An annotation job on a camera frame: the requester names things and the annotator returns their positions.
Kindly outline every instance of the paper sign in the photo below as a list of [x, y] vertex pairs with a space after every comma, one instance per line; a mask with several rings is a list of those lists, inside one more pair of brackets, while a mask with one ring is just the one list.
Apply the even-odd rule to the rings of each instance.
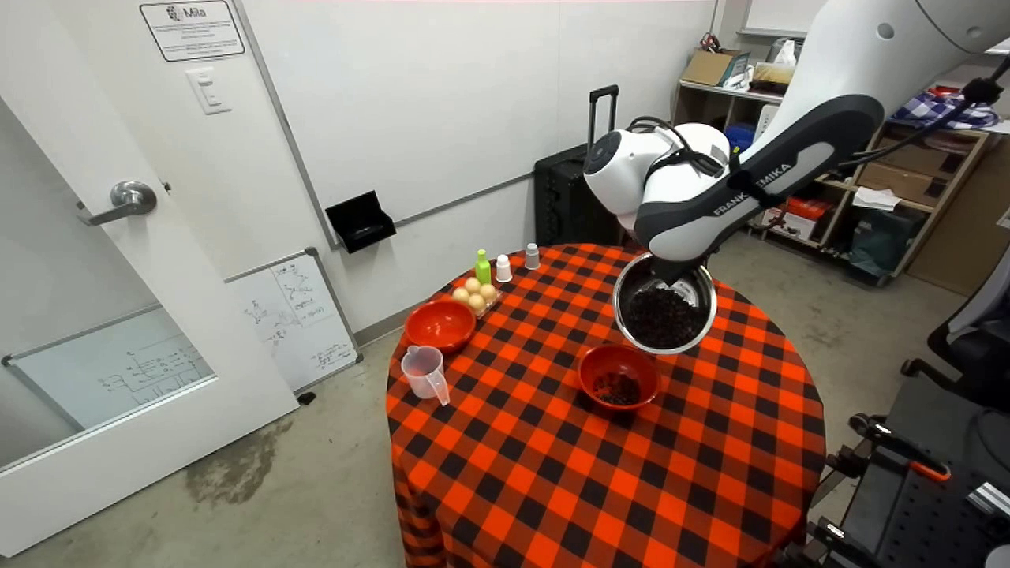
[[246, 52], [228, 2], [141, 2], [139, 13], [166, 62]]

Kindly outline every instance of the floor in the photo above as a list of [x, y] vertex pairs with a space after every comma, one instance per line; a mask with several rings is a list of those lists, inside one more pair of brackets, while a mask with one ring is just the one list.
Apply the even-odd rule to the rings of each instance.
[[[748, 232], [710, 268], [796, 341], [827, 408], [829, 449], [856, 437], [849, 413], [889, 408], [898, 363], [924, 352], [924, 335], [958, 305], [916, 277], [863, 286], [827, 257]], [[292, 416], [0, 568], [399, 564], [383, 413], [393, 341], [397, 329], [362, 344], [362, 363], [318, 380], [318, 397]], [[817, 515], [842, 508], [847, 487]]]

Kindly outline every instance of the white cup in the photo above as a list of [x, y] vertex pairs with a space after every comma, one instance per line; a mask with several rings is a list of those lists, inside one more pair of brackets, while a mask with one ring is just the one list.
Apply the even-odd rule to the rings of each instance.
[[437, 397], [442, 408], [448, 408], [448, 380], [442, 368], [442, 351], [428, 344], [409, 344], [399, 355], [399, 372], [409, 380], [409, 390], [415, 397]]

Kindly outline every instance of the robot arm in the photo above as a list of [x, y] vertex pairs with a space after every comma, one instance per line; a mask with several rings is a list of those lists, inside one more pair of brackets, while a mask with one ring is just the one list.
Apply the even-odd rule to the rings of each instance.
[[587, 186], [665, 277], [685, 274], [766, 203], [851, 161], [935, 77], [1007, 35], [1004, 0], [827, 0], [781, 106], [738, 165], [723, 132], [649, 120], [589, 147]]

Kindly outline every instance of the red plaid tablecloth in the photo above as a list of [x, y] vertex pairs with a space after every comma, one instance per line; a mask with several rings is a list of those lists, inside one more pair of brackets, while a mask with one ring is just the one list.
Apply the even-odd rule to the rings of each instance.
[[388, 429], [408, 564], [750, 564], [802, 527], [823, 463], [817, 388], [781, 330], [718, 285], [714, 330], [659, 355], [634, 416], [578, 390], [578, 355], [620, 344], [610, 294], [632, 257], [545, 246], [471, 344], [451, 408], [388, 367]]

